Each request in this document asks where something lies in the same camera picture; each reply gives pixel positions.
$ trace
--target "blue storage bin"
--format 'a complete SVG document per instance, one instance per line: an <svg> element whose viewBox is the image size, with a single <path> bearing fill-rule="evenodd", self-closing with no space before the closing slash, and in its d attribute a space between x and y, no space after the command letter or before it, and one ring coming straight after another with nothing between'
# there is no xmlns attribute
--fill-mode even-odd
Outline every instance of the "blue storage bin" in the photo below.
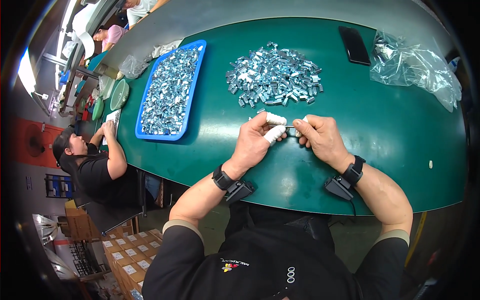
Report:
<svg viewBox="0 0 480 300"><path fill-rule="evenodd" d="M156 134L145 134L142 132L142 124L140 123L142 119L142 111L143 111L143 106L145 99L148 94L148 90L150 89L150 85L152 84L152 76L158 66L158 64L167 58L170 54L176 51L172 50L169 53L166 53L162 56L160 56L154 63L152 71L150 72L149 78L147 85L145 87L144 91L144 96L142 98L142 101L140 103L140 108L138 109L138 117L137 117L137 123L135 125L135 136L139 139L147 139L147 140L158 140L158 141L176 141L179 138L183 136L183 134L187 131L188 128L188 119L190 116L190 108L192 107L192 101L193 101L193 93L195 91L195 85L197 84L197 78L198 78L198 73L200 71L200 65L202 64L202 59L204 58L204 53L205 53L205 48L206 48L207 42L204 40L198 40L193 43L189 43L185 46L180 47L180 49L193 49L195 47L200 47L203 46L202 50L200 51L198 60L197 60L197 67L195 68L195 74L193 75L193 81L192 85L190 86L190 92L189 92L189 101L187 103L187 107L185 109L185 117L183 118L183 126L181 132L177 133L176 135L156 135Z"/></svg>

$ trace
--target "woman in black shirt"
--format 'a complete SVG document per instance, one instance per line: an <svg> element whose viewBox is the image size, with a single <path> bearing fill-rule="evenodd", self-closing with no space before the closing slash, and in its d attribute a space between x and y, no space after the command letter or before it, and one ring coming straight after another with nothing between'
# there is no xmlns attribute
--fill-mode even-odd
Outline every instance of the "woman in black shirt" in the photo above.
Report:
<svg viewBox="0 0 480 300"><path fill-rule="evenodd" d="M98 150L103 136L108 143L108 154ZM55 138L52 148L60 167L72 176L77 189L92 201L114 206L138 205L137 170L127 164L115 138L113 121L103 123L90 143L77 136L73 128L67 128ZM156 203L163 207L163 203L157 201L160 178L147 175L145 181L147 206Z"/></svg>

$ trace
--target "white tape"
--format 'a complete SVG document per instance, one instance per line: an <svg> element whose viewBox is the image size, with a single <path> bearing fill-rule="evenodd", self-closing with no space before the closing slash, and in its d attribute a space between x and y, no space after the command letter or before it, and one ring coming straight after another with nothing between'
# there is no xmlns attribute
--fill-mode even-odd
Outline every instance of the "white tape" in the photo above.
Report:
<svg viewBox="0 0 480 300"><path fill-rule="evenodd" d="M272 125L286 125L287 119L271 112L267 112L267 123Z"/></svg>
<svg viewBox="0 0 480 300"><path fill-rule="evenodd" d="M307 123L308 123L307 116L305 116L305 117L303 118L303 120L304 120L305 122L307 122ZM301 134L299 131L297 131L297 130L295 129L295 136L296 136L296 137L301 137L301 136L302 136L302 134Z"/></svg>
<svg viewBox="0 0 480 300"><path fill-rule="evenodd" d="M277 125L267 131L267 133L264 135L264 138L270 143L270 146L272 146L273 144L275 144L277 138L279 138L286 130L287 128L285 126Z"/></svg>

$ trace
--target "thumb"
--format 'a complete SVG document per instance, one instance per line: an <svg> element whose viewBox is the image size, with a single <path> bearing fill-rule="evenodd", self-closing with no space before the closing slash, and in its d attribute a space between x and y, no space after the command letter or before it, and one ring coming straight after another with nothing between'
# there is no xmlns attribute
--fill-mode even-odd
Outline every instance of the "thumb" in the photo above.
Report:
<svg viewBox="0 0 480 300"><path fill-rule="evenodd" d="M294 120L293 127L295 127L297 132L301 133L299 137L301 135L305 135L307 139L313 140L315 139L316 136L318 136L317 131L309 123L303 120L300 120L300 119Z"/></svg>

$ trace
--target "green table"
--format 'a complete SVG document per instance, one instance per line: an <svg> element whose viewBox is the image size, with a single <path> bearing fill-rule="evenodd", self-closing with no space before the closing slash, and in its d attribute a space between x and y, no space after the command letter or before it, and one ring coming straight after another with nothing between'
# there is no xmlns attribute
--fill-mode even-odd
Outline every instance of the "green table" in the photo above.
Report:
<svg viewBox="0 0 480 300"><path fill-rule="evenodd" d="M256 109L241 108L238 95L227 91L229 62L271 40L280 48L295 49L322 69L325 92L307 105L268 107L289 124L306 114L331 116L337 121L347 149L388 174L405 191L414 212L462 201L466 182L466 138L460 110L449 113L437 99L415 86L387 86L369 79L369 67L347 60L338 26L357 28L367 48L375 30L345 22L278 18L231 24L186 38L183 44L204 39L204 60L192 100L188 130L176 142L152 142L135 137L140 101L152 65L129 80L129 100L122 110L118 141L127 162L161 177L193 185L229 159L240 125ZM110 113L109 100L105 115ZM290 137L271 147L245 176L256 187L246 200L294 210L351 215L347 201L327 193L324 181L335 175L310 149ZM371 215L354 193L358 215Z"/></svg>

